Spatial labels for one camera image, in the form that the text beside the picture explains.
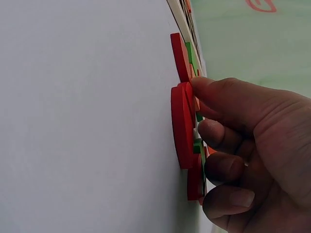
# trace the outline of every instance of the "knuckle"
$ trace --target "knuckle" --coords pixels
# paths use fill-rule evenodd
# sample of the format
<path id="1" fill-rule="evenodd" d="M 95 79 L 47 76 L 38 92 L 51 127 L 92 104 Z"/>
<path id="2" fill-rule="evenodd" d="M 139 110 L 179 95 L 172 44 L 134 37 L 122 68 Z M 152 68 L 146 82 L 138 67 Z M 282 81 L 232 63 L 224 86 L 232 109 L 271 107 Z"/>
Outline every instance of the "knuckle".
<path id="1" fill-rule="evenodd" d="M 221 89 L 226 90 L 226 89 L 231 89 L 232 87 L 234 87 L 239 82 L 240 82 L 240 80 L 238 80 L 236 78 L 226 78 L 226 79 L 219 81 L 219 84 L 220 84 Z"/>

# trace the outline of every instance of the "light green wall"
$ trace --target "light green wall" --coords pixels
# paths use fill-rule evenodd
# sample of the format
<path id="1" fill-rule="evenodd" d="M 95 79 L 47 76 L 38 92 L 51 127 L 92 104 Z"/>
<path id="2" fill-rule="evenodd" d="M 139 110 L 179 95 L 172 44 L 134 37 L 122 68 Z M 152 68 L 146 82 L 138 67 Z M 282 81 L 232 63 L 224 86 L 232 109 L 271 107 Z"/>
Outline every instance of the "light green wall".
<path id="1" fill-rule="evenodd" d="M 311 1 L 273 2 L 276 13 L 245 0 L 192 0 L 207 75 L 311 97 Z"/>

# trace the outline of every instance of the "red foam piece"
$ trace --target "red foam piece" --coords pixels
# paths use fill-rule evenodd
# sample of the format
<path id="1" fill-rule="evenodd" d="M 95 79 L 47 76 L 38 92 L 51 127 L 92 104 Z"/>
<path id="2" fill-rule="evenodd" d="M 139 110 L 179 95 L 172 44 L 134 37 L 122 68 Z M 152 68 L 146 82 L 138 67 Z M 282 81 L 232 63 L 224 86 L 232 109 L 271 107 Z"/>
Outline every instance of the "red foam piece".
<path id="1" fill-rule="evenodd" d="M 201 154 L 194 154 L 193 167 L 188 170 L 187 197 L 188 200 L 199 200 L 203 196 L 202 160 Z"/>
<path id="2" fill-rule="evenodd" d="M 190 82 L 191 70 L 189 66 L 188 52 L 180 33 L 171 34 L 172 48 L 180 81 Z"/>
<path id="3" fill-rule="evenodd" d="M 186 92 L 182 86 L 171 90 L 172 125 L 176 153 L 181 169 L 193 164 L 193 127 Z"/>
<path id="4" fill-rule="evenodd" d="M 190 108 L 191 119 L 192 119 L 192 127 L 195 128 L 195 106 L 194 106 L 194 94 L 191 84 L 188 83 L 180 83 L 178 86 L 182 86 L 186 92 L 187 103 Z"/>

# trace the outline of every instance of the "hand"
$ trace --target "hand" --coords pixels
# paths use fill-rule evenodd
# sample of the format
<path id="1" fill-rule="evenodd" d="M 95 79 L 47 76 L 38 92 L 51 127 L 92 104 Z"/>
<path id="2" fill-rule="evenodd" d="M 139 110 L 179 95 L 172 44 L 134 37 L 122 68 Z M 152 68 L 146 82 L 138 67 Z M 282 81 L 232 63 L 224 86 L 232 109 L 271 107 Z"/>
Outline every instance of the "hand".
<path id="1" fill-rule="evenodd" d="M 229 233 L 311 232 L 311 100 L 237 79 L 192 79 L 207 119 L 205 164 L 219 186 L 207 217 Z"/>

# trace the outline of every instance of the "white surface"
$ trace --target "white surface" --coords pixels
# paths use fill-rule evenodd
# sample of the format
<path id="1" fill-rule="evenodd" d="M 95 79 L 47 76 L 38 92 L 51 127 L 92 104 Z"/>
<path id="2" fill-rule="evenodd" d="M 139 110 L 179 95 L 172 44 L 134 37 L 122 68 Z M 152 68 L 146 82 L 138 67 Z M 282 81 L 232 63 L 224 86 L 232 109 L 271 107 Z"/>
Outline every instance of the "white surface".
<path id="1" fill-rule="evenodd" d="M 166 0 L 0 8 L 0 232 L 195 233 L 170 90 Z"/>

